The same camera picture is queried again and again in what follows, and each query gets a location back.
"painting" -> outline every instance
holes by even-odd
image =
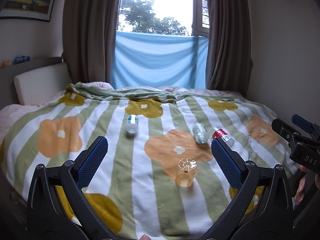
[[[54,0],[7,0],[0,18],[18,18],[49,22]]]

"light blue fabric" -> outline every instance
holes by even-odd
[[[208,38],[117,31],[111,85],[205,88]]]

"pillow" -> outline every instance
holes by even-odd
[[[21,105],[40,105],[71,83],[66,63],[37,68],[14,77]]]

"hand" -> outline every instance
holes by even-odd
[[[143,236],[140,237],[139,240],[151,240],[151,238],[149,236],[146,236],[146,234],[144,234]]]
[[[302,165],[300,166],[300,170],[307,172],[307,168]],[[320,176],[318,174],[316,175],[315,182],[316,182],[317,188],[320,189]],[[305,185],[306,185],[306,175],[300,180],[299,188],[298,188],[297,193],[294,197],[294,201],[297,205],[299,205],[304,198],[303,191],[304,191]]]

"blanket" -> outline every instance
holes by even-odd
[[[139,119],[129,136],[129,115]],[[209,134],[219,126],[235,139],[232,150],[262,167],[280,163],[287,176],[298,166],[289,159],[287,142],[271,129],[277,118],[269,108],[241,97],[197,95],[149,89],[108,90],[70,84],[65,95],[23,115],[0,146],[1,168],[25,200],[36,165],[62,165],[74,160],[99,135],[108,153],[83,193],[109,228],[123,238],[197,238],[223,213],[235,196],[211,154],[211,140],[197,144],[194,122]],[[190,187],[175,183],[177,163],[197,161]],[[61,187],[66,214],[76,221]],[[258,188],[249,212],[257,204]]]

